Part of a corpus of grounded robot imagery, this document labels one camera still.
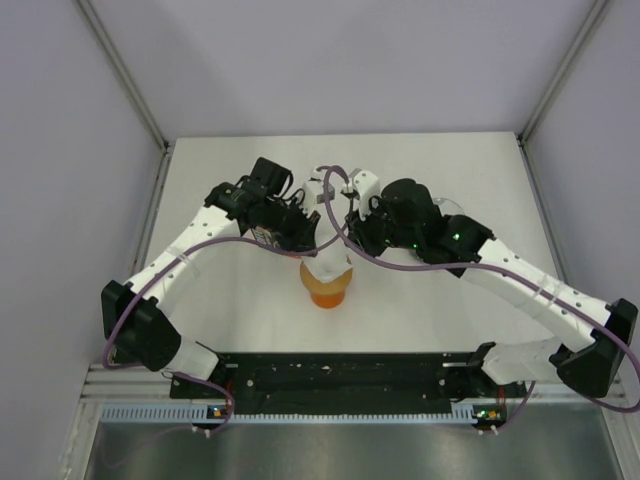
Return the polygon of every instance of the gray wall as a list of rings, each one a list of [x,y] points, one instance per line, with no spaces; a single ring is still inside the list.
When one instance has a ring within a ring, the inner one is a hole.
[[[640,305],[640,2],[616,0],[531,141],[578,287]],[[634,348],[640,354],[636,330]],[[628,386],[638,381],[623,370]]]
[[[69,0],[0,15],[0,478],[52,478],[159,154]]]
[[[517,131],[593,0],[94,0],[169,139]]]

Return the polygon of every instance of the white tabletop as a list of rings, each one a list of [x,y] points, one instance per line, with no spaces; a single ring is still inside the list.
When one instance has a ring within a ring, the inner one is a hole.
[[[370,170],[383,186],[413,178],[434,197],[455,200],[516,253],[556,274],[512,133],[182,138],[147,261],[182,231],[214,186],[250,173],[260,156],[291,169],[296,185],[313,166],[327,164]],[[334,203],[342,216],[344,199]],[[393,272],[353,254],[347,298],[322,310],[300,282],[299,260],[249,245],[210,248],[224,254],[184,294],[171,320],[183,335],[217,351],[473,351],[485,341],[550,336],[502,299],[447,272]],[[399,250],[383,258],[415,263]]]

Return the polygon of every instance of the white wall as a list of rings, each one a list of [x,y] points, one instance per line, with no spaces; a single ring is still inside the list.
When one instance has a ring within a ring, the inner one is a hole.
[[[159,153],[73,2],[3,2],[0,65],[0,478],[52,478]]]
[[[94,0],[171,140],[518,131],[593,0]]]
[[[640,2],[617,0],[531,141],[576,286],[640,305]],[[635,351],[640,354],[640,330]],[[638,392],[628,364],[627,384]]]

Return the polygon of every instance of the gray floor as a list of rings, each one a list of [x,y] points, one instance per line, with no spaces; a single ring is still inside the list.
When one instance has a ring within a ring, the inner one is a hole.
[[[166,427],[105,425],[98,442],[116,462]],[[115,470],[94,448],[87,479],[622,479],[602,415],[591,406],[531,405],[498,437],[457,428],[244,425],[210,440],[183,430]]]

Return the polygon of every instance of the white table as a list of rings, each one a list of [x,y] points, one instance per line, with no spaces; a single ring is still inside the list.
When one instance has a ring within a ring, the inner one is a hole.
[[[147,262],[182,231],[214,186],[250,173],[260,156],[290,168],[296,184],[313,166],[326,164],[371,170],[383,185],[414,178],[434,197],[462,205],[523,258],[556,274],[512,133],[180,139]],[[334,203],[342,216],[346,201]],[[446,272],[392,272],[354,254],[346,300],[322,310],[299,280],[299,260],[249,245],[210,248],[222,249],[222,255],[184,294],[172,321],[183,335],[217,351],[473,351],[485,341],[550,336],[502,299]],[[399,250],[383,258],[415,263]]]

